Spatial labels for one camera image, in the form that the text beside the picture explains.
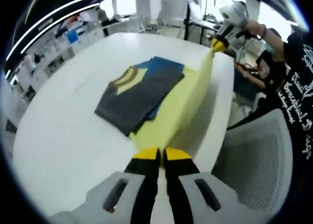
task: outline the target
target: white mesh chair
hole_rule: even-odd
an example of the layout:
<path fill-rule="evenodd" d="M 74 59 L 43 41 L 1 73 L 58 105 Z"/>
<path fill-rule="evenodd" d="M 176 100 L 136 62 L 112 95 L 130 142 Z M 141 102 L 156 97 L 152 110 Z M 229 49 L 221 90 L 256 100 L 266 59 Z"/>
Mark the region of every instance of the white mesh chair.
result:
<path fill-rule="evenodd" d="M 281 110 L 227 131 L 212 174 L 237 192 L 240 203 L 275 215 L 292 174 L 291 138 Z"/>

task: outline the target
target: folded clothes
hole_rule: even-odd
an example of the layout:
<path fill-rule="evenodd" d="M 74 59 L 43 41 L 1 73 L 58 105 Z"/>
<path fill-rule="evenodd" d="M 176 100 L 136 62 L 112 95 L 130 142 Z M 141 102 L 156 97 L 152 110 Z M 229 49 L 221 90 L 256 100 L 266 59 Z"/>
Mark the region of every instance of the folded clothes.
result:
<path fill-rule="evenodd" d="M 184 77 L 177 69 L 164 68 L 132 86 L 139 73 L 137 68 L 131 67 L 119 79 L 110 82 L 95 110 L 126 136 L 146 120 L 147 114 Z M 130 88 L 119 91 L 126 85 Z"/>
<path fill-rule="evenodd" d="M 154 58 L 145 61 L 141 64 L 135 65 L 134 67 L 136 68 L 147 68 L 147 71 L 144 75 L 144 78 L 149 77 L 150 75 L 163 71 L 165 69 L 175 69 L 180 72 L 182 72 L 184 65 L 180 63 L 176 63 L 174 61 L 168 60 L 168 59 L 163 59 L 160 57 L 155 56 Z M 147 115 L 148 120 L 153 120 L 157 114 L 157 111 L 160 107 L 160 104 L 162 102 L 158 103 L 154 109 L 151 111 L 149 115 Z"/>

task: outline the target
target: black t-shirt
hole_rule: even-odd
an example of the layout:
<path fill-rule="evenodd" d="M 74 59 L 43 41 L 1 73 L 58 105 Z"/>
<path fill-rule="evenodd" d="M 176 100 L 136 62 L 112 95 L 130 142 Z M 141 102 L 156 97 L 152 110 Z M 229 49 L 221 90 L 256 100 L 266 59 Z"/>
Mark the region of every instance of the black t-shirt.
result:
<path fill-rule="evenodd" d="M 265 92 L 276 92 L 286 77 L 285 63 L 274 61 L 272 55 L 265 50 L 256 60 L 256 64 L 263 68 L 259 76 L 264 81 Z"/>
<path fill-rule="evenodd" d="M 313 204 L 313 48 L 309 36 L 291 34 L 284 43 L 286 63 L 291 67 L 286 81 L 271 103 L 284 113 L 292 140 L 293 168 L 291 187 L 278 220 L 309 215 Z"/>

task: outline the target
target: dark gray fabric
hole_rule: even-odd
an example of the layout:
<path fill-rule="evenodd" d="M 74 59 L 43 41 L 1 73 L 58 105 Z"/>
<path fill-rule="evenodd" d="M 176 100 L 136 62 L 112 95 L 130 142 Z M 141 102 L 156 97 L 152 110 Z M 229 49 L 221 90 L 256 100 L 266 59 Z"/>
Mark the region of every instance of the dark gray fabric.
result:
<path fill-rule="evenodd" d="M 110 83 L 95 113 L 128 136 L 183 77 L 179 70 L 165 69 L 119 95 L 116 95 L 117 87 Z"/>

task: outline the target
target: round table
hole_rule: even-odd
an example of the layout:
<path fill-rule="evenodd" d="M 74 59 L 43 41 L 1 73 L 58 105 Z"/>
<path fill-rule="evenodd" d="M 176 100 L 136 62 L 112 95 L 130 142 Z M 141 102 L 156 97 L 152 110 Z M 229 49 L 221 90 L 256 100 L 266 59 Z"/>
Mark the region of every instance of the round table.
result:
<path fill-rule="evenodd" d="M 83 50 L 45 82 L 21 119 L 13 149 L 17 177 L 43 214 L 77 208 L 89 190 L 124 171 L 137 152 L 129 138 L 94 113 L 109 81 L 154 56 L 197 69 L 207 52 L 207 47 L 176 38 L 117 33 Z M 208 101 L 202 106 L 207 114 L 198 114 L 209 124 L 199 145 L 182 148 L 202 171 L 212 170 L 222 146 L 233 69 L 232 58 L 215 54 Z M 158 207 L 154 212 L 161 212 Z"/>

